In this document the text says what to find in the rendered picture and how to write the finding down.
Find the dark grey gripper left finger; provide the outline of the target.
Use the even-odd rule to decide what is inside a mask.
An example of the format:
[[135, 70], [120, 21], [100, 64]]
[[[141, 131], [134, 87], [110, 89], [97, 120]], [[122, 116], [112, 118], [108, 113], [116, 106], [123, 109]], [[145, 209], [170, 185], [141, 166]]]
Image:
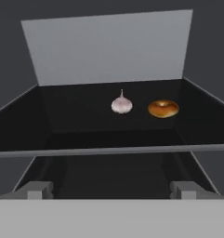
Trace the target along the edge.
[[30, 181], [15, 192], [0, 195], [0, 199], [43, 200], [53, 198], [54, 185], [51, 181]]

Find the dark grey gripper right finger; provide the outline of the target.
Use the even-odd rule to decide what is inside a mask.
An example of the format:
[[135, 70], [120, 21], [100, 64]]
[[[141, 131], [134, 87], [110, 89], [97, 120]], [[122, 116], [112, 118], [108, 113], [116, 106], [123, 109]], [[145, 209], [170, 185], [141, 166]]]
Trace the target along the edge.
[[193, 181], [172, 181], [170, 198], [180, 200], [224, 200], [223, 195], [208, 192]]

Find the grey fridge shelf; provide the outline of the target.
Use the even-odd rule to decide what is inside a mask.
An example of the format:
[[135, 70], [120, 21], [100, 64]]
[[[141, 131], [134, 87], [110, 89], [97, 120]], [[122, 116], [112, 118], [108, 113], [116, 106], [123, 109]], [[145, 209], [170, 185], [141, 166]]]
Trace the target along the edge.
[[208, 152], [208, 151], [224, 151], [224, 144], [0, 152], [0, 158], [38, 157], [38, 156], [39, 157], [76, 156], [76, 155], [98, 155], [98, 154], [107, 155], [107, 154], [129, 154], [129, 153], [153, 153], [153, 152]]

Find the white garlic bulb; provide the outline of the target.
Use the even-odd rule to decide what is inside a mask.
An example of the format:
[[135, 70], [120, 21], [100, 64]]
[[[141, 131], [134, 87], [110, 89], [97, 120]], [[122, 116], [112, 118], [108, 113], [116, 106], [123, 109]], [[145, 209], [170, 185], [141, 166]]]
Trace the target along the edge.
[[112, 111], [119, 114], [126, 114], [133, 108], [132, 101], [124, 96], [124, 92], [121, 92], [120, 96], [112, 102]]

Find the dark grey fridge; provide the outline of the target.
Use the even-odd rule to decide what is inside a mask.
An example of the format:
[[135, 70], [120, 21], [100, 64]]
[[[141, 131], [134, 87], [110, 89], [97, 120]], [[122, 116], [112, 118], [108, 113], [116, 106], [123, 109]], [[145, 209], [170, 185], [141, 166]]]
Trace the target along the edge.
[[[224, 105], [183, 74], [190, 10], [22, 20], [10, 57], [33, 82], [0, 110], [0, 152], [224, 144]], [[121, 92], [133, 108], [112, 111]], [[151, 102], [178, 114], [157, 118]], [[172, 181], [217, 187], [197, 152], [0, 158], [15, 192], [57, 199], [166, 199]]]

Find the brown bagel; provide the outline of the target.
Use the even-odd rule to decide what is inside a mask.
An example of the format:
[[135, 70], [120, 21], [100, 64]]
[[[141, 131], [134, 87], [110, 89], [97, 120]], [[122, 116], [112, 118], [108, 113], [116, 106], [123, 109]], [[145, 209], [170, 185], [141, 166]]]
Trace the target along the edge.
[[149, 104], [148, 112], [157, 118], [169, 118], [178, 114], [179, 106], [172, 100], [160, 99]]

